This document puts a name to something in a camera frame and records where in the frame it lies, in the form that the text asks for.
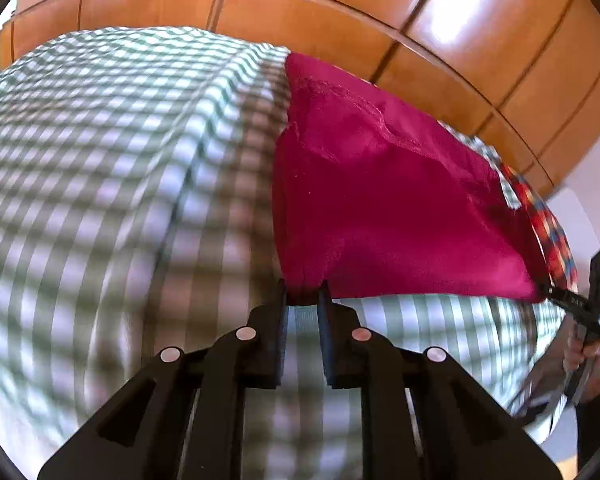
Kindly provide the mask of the person's right hand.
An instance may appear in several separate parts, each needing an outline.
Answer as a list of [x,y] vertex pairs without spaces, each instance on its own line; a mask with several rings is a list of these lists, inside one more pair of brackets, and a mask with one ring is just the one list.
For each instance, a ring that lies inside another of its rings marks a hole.
[[586,344],[580,333],[581,327],[574,324],[562,361],[565,372],[570,377],[584,367],[584,372],[578,380],[576,392],[572,397],[572,403],[576,405],[590,402],[600,395],[600,339]]

